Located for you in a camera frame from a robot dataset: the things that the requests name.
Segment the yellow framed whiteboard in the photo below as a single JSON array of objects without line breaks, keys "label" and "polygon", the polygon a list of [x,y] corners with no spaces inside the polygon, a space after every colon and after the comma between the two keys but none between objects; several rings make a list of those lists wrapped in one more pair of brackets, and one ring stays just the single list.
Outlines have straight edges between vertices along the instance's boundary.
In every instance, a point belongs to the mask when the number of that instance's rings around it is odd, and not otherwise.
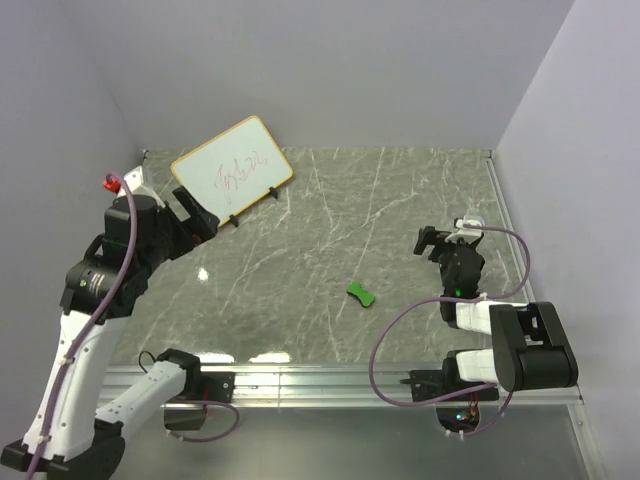
[{"label": "yellow framed whiteboard", "polygon": [[250,116],[171,165],[176,180],[220,223],[269,196],[293,177],[293,168],[257,116]]}]

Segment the green whiteboard eraser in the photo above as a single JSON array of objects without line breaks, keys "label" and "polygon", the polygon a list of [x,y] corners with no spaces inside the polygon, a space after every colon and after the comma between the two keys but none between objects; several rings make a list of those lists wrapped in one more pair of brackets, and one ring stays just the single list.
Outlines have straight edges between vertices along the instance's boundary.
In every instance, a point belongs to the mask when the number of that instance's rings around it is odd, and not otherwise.
[{"label": "green whiteboard eraser", "polygon": [[357,300],[363,308],[369,308],[375,302],[375,296],[357,281],[353,281],[347,286],[346,293]]}]

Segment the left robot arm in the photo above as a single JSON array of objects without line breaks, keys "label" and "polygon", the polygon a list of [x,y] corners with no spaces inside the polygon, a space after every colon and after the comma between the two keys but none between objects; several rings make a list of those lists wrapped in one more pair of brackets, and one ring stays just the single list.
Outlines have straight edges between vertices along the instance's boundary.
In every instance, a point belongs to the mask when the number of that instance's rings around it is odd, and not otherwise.
[{"label": "left robot arm", "polygon": [[97,402],[111,356],[158,267],[215,237],[218,218],[185,187],[173,191],[181,220],[153,190],[120,191],[80,262],[66,274],[60,336],[45,395],[23,438],[3,448],[2,465],[51,479],[77,479],[97,466],[113,474],[125,440],[162,404],[203,397],[200,359],[169,349],[109,406]]}]

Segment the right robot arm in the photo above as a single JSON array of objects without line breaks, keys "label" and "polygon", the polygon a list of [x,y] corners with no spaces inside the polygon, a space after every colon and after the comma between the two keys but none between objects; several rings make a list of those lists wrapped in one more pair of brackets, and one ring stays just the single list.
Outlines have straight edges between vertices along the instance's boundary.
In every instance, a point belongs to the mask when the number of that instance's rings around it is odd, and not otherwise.
[{"label": "right robot arm", "polygon": [[499,388],[513,393],[576,386],[576,356],[552,303],[512,303],[503,295],[493,298],[480,292],[485,259],[477,248],[487,230],[464,220],[458,220],[453,231],[425,226],[413,250],[418,256],[429,250],[428,260],[438,265],[444,322],[491,339],[487,349],[447,354],[441,391],[461,400],[487,384],[492,392],[486,397],[495,399]]}]

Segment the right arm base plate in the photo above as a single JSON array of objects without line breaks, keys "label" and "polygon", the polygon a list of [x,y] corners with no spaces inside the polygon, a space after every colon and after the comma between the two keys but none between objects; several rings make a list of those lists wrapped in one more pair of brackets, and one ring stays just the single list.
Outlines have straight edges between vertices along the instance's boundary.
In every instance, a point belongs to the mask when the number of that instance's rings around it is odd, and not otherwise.
[{"label": "right arm base plate", "polygon": [[[455,374],[445,373],[443,370],[411,370],[409,376],[402,379],[400,383],[410,388],[414,403],[480,385],[480,382],[473,383],[460,380]],[[496,387],[491,387],[447,399],[447,402],[469,400],[498,401],[499,398],[499,390]]]}]

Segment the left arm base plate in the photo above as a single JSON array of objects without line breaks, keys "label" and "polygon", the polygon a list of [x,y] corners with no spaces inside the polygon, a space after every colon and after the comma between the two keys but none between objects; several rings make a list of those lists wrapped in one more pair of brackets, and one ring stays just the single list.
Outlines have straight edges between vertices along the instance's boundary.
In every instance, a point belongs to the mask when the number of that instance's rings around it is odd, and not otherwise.
[{"label": "left arm base plate", "polygon": [[204,372],[201,374],[199,399],[231,403],[235,389],[235,373]]}]

